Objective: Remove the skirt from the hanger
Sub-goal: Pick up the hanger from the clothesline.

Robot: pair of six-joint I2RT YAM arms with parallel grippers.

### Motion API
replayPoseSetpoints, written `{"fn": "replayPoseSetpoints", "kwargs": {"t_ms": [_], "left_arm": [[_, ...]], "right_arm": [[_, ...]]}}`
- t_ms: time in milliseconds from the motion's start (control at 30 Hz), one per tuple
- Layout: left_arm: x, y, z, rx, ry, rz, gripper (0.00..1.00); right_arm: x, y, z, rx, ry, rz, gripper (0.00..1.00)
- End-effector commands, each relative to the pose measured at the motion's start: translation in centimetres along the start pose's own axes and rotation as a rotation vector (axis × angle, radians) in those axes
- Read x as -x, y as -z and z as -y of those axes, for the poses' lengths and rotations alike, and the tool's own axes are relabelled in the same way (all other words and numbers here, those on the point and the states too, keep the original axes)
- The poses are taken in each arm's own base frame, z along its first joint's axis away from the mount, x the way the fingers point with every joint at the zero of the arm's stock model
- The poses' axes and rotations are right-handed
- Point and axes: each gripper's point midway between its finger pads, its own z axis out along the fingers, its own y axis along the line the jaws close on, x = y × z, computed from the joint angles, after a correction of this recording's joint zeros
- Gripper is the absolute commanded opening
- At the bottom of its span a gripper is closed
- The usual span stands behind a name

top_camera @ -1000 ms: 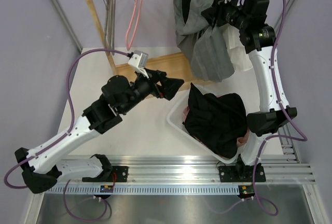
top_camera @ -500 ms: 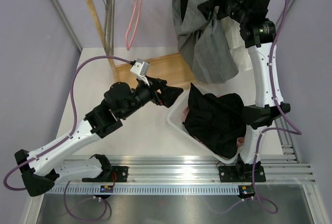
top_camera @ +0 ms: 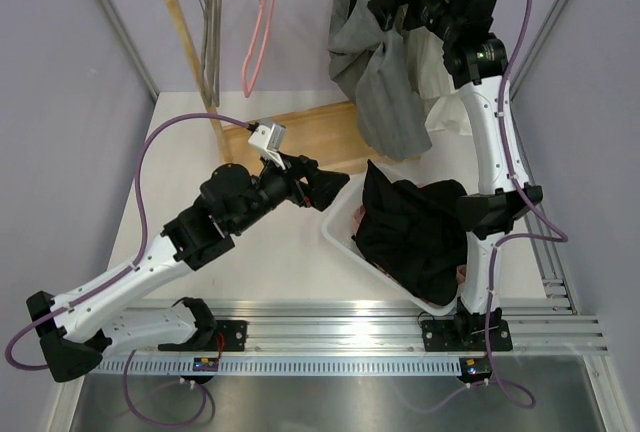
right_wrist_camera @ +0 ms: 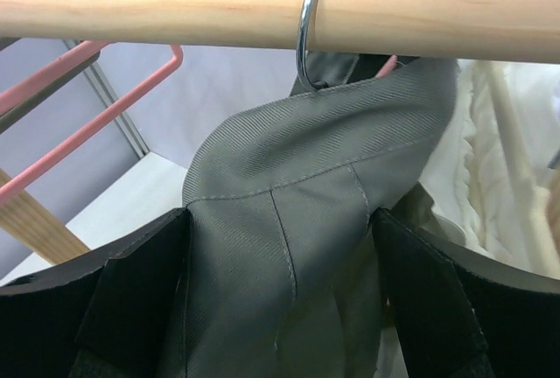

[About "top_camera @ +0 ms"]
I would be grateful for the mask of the grey pleated skirt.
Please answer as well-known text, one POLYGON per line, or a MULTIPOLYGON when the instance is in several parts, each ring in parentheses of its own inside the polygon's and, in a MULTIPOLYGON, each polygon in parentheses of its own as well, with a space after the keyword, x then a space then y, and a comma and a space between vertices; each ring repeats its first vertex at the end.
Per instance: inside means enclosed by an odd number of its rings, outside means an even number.
POLYGON ((419 156, 432 142, 422 101, 409 80, 405 38, 381 29, 371 0, 333 0, 329 77, 357 109, 365 143, 394 161, 419 156))

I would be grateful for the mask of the pink pleated skirt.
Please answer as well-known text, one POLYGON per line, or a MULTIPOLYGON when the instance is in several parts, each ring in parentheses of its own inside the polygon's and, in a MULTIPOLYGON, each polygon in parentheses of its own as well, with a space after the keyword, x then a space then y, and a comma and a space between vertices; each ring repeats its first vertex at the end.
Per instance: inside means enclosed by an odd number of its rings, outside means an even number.
POLYGON ((352 239, 362 256, 414 296, 438 306, 458 290, 458 269, 466 264, 467 241, 440 217, 423 223, 406 216, 376 219, 363 207, 354 214, 352 239))

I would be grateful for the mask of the large black skirt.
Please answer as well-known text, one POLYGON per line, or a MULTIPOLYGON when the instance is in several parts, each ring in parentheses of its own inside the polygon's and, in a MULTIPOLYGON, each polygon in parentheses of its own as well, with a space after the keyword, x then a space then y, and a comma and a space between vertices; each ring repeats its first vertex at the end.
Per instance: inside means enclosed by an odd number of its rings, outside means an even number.
POLYGON ((372 162, 364 179, 364 215, 352 236, 361 255, 413 296, 445 306, 457 295, 468 242, 456 213, 466 195, 456 180, 417 186, 390 181, 372 162))

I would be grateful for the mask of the pink velvet hanger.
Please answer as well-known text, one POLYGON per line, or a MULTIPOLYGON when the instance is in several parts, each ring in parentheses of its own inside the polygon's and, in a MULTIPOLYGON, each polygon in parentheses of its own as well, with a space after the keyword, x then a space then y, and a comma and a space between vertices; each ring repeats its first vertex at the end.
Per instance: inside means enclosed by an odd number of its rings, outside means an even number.
POLYGON ((245 98, 256 87, 269 43, 276 0, 259 0, 259 9, 252 37, 241 68, 241 85, 245 98))

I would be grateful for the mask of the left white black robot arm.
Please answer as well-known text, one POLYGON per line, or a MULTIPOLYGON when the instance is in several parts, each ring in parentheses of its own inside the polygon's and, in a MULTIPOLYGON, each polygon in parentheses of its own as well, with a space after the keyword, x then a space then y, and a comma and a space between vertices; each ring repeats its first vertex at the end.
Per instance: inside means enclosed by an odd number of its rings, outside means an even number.
POLYGON ((349 180, 348 174, 322 170, 306 156, 286 155, 281 165, 264 161, 257 176, 240 164, 218 167, 194 203, 163 227, 141 257, 66 293, 41 291, 27 299, 46 370, 64 383, 123 351, 208 348, 217 325, 201 299, 183 298, 157 313, 126 309, 229 252, 234 237, 286 201, 324 211, 349 180))

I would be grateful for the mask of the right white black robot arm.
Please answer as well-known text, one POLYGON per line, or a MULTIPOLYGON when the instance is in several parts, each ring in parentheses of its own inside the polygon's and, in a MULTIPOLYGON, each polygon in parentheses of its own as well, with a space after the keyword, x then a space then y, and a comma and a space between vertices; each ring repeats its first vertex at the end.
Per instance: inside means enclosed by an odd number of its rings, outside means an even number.
POLYGON ((467 111, 474 140, 478 191, 461 197, 456 212, 467 233, 466 280, 449 319, 421 324, 428 352, 481 352, 513 348, 497 297, 498 250, 513 236, 518 219, 539 204, 541 187, 531 184, 520 161, 506 98, 506 48, 491 31, 497 0, 370 0, 380 28, 391 28, 406 9, 407 30, 424 27, 443 43, 444 65, 467 111))

